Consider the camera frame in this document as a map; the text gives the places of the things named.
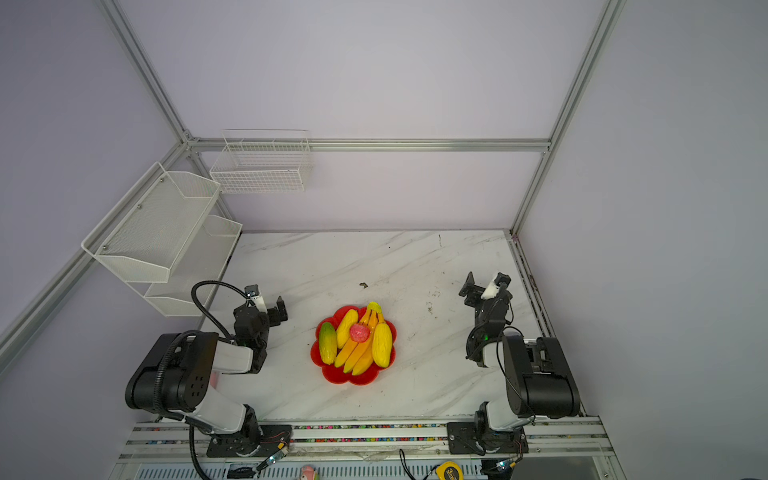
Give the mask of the green-yellow fake mango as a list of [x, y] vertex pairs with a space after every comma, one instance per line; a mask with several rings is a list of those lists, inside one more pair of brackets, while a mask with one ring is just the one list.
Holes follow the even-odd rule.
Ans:
[[318, 337], [318, 349], [321, 360], [326, 365], [333, 365], [338, 352], [337, 334], [330, 322], [324, 322]]

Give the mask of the red flower-shaped fruit bowl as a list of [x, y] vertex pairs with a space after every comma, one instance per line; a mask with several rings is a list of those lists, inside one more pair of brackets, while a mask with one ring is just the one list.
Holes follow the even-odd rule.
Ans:
[[376, 302], [346, 306], [315, 330], [312, 362], [332, 384], [371, 384], [396, 359], [397, 330]]

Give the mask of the red fake apple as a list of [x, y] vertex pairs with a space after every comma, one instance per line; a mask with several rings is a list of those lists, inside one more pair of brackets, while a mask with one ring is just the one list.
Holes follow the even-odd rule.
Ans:
[[357, 343], [367, 342], [370, 338], [371, 331], [367, 325], [362, 323], [355, 323], [350, 327], [349, 336], [350, 339]]

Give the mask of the yellow fake banana bunch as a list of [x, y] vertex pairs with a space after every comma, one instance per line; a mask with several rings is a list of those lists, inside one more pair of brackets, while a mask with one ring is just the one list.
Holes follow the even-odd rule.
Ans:
[[359, 320], [357, 323], [367, 325], [371, 331], [370, 338], [367, 342], [357, 343], [349, 339], [343, 349], [337, 352], [336, 361], [333, 366], [340, 369], [343, 374], [351, 375], [353, 377], [362, 377], [373, 366], [374, 361], [372, 358], [372, 340], [376, 326], [383, 321], [382, 309], [376, 302], [371, 302], [361, 313], [356, 307], [348, 308], [341, 316], [341, 321], [345, 313], [355, 308], [359, 313]]

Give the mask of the yellow fake lemon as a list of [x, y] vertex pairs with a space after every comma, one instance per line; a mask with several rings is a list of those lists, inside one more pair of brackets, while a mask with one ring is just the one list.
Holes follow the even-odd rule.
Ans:
[[336, 329], [337, 348], [339, 350], [343, 349], [349, 341], [351, 327], [356, 324], [358, 320], [359, 313], [357, 309], [352, 308], [345, 313], [341, 323]]
[[386, 369], [390, 366], [393, 343], [389, 324], [386, 321], [380, 322], [374, 330], [372, 340], [372, 358], [379, 368]]

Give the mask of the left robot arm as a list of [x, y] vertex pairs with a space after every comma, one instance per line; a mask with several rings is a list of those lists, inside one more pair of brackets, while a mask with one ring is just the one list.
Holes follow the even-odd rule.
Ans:
[[[198, 291], [207, 286], [222, 287], [242, 297], [243, 303], [233, 310], [231, 331], [199, 299]], [[220, 280], [199, 281], [191, 287], [190, 295], [218, 331], [161, 335], [127, 384], [127, 406], [182, 422], [190, 434], [206, 435], [208, 458], [269, 458], [286, 452], [291, 426], [264, 426], [252, 406], [217, 390], [223, 377], [261, 372], [271, 329], [289, 319], [283, 298], [278, 297], [269, 307], [257, 285], [241, 289]]]

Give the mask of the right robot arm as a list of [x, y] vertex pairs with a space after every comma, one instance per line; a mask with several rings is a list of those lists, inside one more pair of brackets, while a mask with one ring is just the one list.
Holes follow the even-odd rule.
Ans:
[[497, 366], [505, 397], [500, 402], [482, 402], [469, 422], [447, 424], [453, 455], [521, 456], [528, 452], [525, 426], [539, 417], [579, 415], [580, 394], [559, 340], [527, 340], [513, 325], [510, 284], [511, 277], [499, 272], [482, 287], [469, 273], [459, 291], [464, 304], [474, 310], [465, 358], [481, 368]]

